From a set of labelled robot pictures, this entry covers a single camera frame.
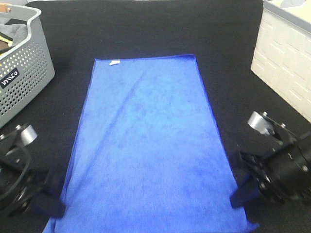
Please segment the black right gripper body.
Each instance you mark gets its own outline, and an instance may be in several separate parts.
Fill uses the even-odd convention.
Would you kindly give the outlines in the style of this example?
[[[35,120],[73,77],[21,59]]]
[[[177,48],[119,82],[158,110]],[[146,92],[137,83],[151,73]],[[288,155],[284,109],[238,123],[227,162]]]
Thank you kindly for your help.
[[[258,183],[259,198],[274,203],[299,201],[311,202],[311,133],[297,136],[285,124],[272,121],[278,149],[262,155],[237,151],[237,162]]]

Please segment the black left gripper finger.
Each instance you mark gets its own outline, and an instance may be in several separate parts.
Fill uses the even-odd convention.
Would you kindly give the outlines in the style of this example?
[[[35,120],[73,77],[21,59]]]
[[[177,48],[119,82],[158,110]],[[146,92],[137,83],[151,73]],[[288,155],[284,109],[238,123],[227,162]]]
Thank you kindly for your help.
[[[46,193],[36,193],[30,202],[30,210],[53,218],[62,218],[65,214],[65,204]]]

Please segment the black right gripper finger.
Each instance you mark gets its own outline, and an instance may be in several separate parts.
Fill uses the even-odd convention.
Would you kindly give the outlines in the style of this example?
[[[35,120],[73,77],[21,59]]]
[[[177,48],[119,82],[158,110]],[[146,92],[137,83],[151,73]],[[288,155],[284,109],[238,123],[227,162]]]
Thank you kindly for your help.
[[[258,183],[253,176],[247,175],[241,185],[230,196],[232,208],[245,207],[259,197]]]

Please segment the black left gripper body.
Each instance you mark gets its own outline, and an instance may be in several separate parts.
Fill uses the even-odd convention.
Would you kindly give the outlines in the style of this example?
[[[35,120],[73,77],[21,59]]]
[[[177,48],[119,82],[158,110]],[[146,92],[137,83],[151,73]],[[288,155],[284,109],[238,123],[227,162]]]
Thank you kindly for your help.
[[[0,215],[14,216],[25,212],[40,192],[49,172],[34,169],[32,157],[18,139],[0,139]]]

